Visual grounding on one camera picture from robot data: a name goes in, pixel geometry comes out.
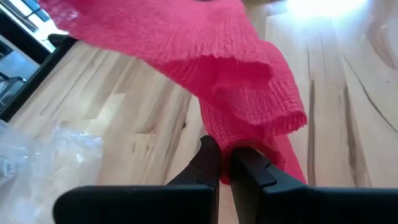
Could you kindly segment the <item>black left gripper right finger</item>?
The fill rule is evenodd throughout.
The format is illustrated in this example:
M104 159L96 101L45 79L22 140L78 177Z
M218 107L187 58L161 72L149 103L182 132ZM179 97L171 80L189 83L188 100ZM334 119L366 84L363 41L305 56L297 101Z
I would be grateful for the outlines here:
M398 224L398 189L314 187L251 148L231 156L240 224Z

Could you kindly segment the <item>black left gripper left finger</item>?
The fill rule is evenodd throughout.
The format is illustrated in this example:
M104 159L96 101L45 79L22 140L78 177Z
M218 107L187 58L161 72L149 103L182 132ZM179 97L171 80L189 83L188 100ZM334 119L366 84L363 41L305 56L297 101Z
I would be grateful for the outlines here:
M55 224L218 224L221 152L211 136L165 185L91 185L55 201Z

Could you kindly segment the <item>clear plastic bag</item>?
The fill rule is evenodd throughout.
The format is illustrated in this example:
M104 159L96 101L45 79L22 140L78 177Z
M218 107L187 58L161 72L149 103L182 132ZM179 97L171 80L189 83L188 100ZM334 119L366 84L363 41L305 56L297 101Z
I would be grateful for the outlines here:
M94 184L102 155L98 136L55 128L40 142L0 120L0 224L55 224L56 199Z

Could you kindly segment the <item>red elastic bandage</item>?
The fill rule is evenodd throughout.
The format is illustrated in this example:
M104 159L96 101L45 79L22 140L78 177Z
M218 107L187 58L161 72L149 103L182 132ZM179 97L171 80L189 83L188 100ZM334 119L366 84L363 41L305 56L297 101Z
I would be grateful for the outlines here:
M241 0L38 0L58 29L145 61L195 95L229 181L236 147L252 147L304 180L288 134L307 116L280 50L262 40Z

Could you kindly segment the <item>black table edge frame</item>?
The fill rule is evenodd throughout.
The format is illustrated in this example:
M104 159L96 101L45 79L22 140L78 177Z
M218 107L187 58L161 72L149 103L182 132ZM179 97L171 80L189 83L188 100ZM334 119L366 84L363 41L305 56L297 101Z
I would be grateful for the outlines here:
M27 83L13 96L10 102L0 110L1 120L5 122L11 120L77 42L76 39L68 35L50 34L50 38L55 40L55 51L45 58L43 64Z

